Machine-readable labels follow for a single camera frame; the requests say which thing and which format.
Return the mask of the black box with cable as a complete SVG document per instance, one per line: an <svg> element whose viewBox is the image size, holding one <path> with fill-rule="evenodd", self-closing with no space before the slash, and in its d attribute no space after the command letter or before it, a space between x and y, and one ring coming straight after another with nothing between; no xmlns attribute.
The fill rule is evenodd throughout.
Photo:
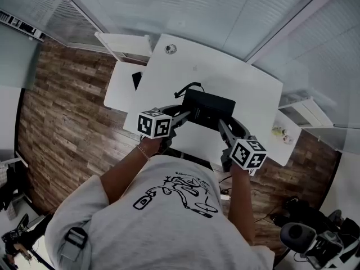
<svg viewBox="0 0 360 270"><path fill-rule="evenodd" d="M190 111L188 121L218 131L219 120L230 122L236 102L210 93L188 89L182 107Z"/></svg>

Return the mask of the white wall shelf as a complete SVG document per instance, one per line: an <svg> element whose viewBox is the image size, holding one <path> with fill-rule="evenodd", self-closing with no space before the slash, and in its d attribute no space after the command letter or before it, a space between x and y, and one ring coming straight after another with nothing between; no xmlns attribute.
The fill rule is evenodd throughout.
<svg viewBox="0 0 360 270"><path fill-rule="evenodd" d="M18 32L28 35L31 39L44 42L46 35L39 29L27 24L16 16L0 9L0 23L7 25Z"/></svg>

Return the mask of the black bag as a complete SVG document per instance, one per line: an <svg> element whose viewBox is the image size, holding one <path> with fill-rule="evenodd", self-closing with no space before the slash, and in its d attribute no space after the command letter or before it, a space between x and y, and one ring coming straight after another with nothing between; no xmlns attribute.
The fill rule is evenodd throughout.
<svg viewBox="0 0 360 270"><path fill-rule="evenodd" d="M283 227L287 223L301 223L314 229L316 234L325 231L339 232L339 228L328 217L317 209L310 206L309 202L299 199L297 196L288 198L282 206L287 215L274 213L270 219L276 226Z"/></svg>

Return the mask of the person's dark trousers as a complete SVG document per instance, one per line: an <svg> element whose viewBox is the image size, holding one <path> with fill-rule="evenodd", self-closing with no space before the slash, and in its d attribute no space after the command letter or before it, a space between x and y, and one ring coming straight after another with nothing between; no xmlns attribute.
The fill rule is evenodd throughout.
<svg viewBox="0 0 360 270"><path fill-rule="evenodd" d="M191 162L193 162L195 164L199 164L199 165L213 171L213 168L212 168L211 164L208 161L200 159L200 158L192 156L192 155L189 155L189 154L185 154L184 152L181 152L181 151L178 151L178 150L175 150L175 149L172 149L172 148L168 148L163 154L168 155L168 156L172 156L172 157L175 157L175 158L180 158L180 159L183 159L183 160L191 161Z"/></svg>

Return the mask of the grey round device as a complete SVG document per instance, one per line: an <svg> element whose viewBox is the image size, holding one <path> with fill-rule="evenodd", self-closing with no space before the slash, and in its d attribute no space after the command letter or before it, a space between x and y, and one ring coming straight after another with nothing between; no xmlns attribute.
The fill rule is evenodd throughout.
<svg viewBox="0 0 360 270"><path fill-rule="evenodd" d="M316 239L316 231L301 223L286 223L280 230L280 241L290 250L304 254Z"/></svg>

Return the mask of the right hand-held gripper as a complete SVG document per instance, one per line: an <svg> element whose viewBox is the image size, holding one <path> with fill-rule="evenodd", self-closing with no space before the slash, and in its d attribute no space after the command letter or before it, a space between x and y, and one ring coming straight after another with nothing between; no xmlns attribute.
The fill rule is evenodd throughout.
<svg viewBox="0 0 360 270"><path fill-rule="evenodd" d="M227 145L220 157L224 172L229 172L232 164L238 165L241 169L247 170L253 176L263 165L267 151L254 139L243 139L236 136L250 136L249 130L237 119L230 117L225 122L219 119L218 130L222 140Z"/></svg>

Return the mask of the person's grey printed t-shirt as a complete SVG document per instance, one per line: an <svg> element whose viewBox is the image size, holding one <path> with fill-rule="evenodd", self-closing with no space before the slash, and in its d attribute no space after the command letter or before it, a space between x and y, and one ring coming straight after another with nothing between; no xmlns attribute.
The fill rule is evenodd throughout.
<svg viewBox="0 0 360 270"><path fill-rule="evenodd" d="M89 270L272 270L275 258L225 217L210 169L171 156L152 157L114 203L96 175L65 199L44 236L57 269L73 227L84 227L88 240L67 253Z"/></svg>

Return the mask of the person's left forearm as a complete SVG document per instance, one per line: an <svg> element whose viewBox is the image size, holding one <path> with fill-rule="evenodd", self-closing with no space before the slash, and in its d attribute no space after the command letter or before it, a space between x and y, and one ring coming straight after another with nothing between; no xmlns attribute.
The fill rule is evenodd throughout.
<svg viewBox="0 0 360 270"><path fill-rule="evenodd" d="M100 176L109 204L121 198L144 165L158 152L161 140L144 138L125 158Z"/></svg>

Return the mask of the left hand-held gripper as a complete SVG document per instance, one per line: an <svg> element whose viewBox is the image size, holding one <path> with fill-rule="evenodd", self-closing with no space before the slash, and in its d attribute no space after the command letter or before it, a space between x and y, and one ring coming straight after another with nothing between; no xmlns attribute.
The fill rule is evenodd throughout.
<svg viewBox="0 0 360 270"><path fill-rule="evenodd" d="M171 145L171 128L176 129L188 121L190 111L183 112L182 105L164 106L159 110L147 110L138 113L137 132L141 139L161 138L159 151L166 151Z"/></svg>

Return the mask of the white chair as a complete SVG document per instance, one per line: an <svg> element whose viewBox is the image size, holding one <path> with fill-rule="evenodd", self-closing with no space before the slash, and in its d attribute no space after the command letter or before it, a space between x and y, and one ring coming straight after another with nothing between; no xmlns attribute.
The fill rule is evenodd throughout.
<svg viewBox="0 0 360 270"><path fill-rule="evenodd" d="M283 127L283 135L290 135L294 139L292 145L287 145L282 140L283 136L275 136L271 132L268 156L281 166L285 166L303 129L332 128L334 124L312 96L298 99L282 96L274 126Z"/></svg>
<svg viewBox="0 0 360 270"><path fill-rule="evenodd" d="M143 74L152 55L150 37L100 32L95 37L116 58L103 104L127 113L136 94L132 74Z"/></svg>

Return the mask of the person's right forearm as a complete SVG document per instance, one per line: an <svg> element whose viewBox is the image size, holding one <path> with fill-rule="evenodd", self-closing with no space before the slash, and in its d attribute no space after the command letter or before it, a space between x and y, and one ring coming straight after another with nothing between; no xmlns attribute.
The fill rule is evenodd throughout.
<svg viewBox="0 0 360 270"><path fill-rule="evenodd" d="M255 242L255 219L251 202L250 177L248 172L233 164L229 221L237 228L250 246Z"/></svg>

